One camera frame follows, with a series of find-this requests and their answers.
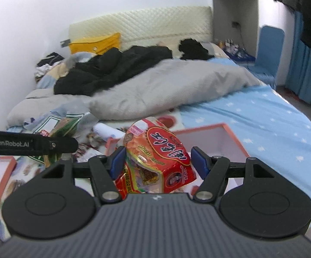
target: pink box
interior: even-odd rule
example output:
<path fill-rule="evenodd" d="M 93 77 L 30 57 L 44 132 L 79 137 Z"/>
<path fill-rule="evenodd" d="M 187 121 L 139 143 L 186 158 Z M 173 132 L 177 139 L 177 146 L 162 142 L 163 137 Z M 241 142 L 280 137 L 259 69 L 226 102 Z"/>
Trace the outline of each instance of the pink box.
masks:
<path fill-rule="evenodd" d="M 220 155 L 229 158 L 231 162 L 244 163 L 249 154 L 226 123 L 213 124 L 204 127 L 190 128 L 173 132 L 182 142 L 187 152 L 198 146 L 209 156 Z M 110 138 L 105 154 L 110 155 L 116 149 L 118 139 Z M 197 179 L 183 187 L 184 192 L 190 193 L 195 186 L 200 186 L 202 179 L 196 173 Z M 225 192 L 243 184 L 243 178 L 230 178 Z"/>

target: pillow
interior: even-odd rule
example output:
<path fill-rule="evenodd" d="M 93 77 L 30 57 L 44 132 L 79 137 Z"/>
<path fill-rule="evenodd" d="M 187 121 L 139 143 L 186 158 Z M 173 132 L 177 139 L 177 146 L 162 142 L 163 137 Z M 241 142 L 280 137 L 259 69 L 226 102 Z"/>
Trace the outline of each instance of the pillow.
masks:
<path fill-rule="evenodd" d="M 120 33 L 115 33 L 109 36 L 78 39 L 74 40 L 69 48 L 72 54 L 80 51 L 103 54 L 113 47 L 120 49 L 120 36 Z"/>

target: white paper roll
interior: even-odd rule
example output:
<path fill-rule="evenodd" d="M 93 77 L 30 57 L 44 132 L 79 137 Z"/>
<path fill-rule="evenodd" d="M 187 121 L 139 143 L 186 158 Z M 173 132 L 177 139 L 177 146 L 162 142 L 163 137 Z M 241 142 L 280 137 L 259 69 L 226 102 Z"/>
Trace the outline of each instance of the white paper roll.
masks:
<path fill-rule="evenodd" d="M 100 122 L 93 126 L 93 131 L 101 136 L 105 141 L 107 141 L 109 138 L 122 138 L 125 135 L 124 132 Z"/>

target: blue bedsheet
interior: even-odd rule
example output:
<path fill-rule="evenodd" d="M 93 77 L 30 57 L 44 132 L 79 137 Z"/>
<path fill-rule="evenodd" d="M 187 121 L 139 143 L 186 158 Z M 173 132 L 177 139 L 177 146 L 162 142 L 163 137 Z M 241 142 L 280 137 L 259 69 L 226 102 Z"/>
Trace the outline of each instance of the blue bedsheet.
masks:
<path fill-rule="evenodd" d="M 180 108 L 185 127 L 226 122 L 255 156 L 311 198 L 311 121 L 270 86 Z"/>

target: clothes pile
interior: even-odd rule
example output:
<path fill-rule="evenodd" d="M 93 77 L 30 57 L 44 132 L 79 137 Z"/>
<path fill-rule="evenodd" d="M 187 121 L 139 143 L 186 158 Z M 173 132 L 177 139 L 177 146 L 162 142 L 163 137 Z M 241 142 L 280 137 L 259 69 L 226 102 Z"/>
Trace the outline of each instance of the clothes pile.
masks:
<path fill-rule="evenodd" d="M 86 63 L 76 63 L 65 77 L 57 80 L 54 94 L 92 96 L 171 58 L 172 51 L 163 46 L 132 46 L 124 52 L 111 48 Z"/>
<path fill-rule="evenodd" d="M 37 83 L 36 89 L 53 88 L 56 81 L 60 77 L 65 77 L 76 63 L 85 63 L 94 56 L 96 56 L 96 54 L 91 52 L 77 52 L 72 54 L 56 66 L 52 66 L 52 69 L 48 71 Z"/>
<path fill-rule="evenodd" d="M 178 49 L 184 53 L 181 57 L 182 60 L 208 60 L 215 57 L 214 55 L 209 55 L 208 50 L 193 39 L 182 40 Z"/>
<path fill-rule="evenodd" d="M 63 60 L 64 58 L 56 52 L 53 52 L 39 60 L 36 65 L 36 71 L 34 72 L 36 82 L 39 82 L 48 71 L 60 64 Z"/>

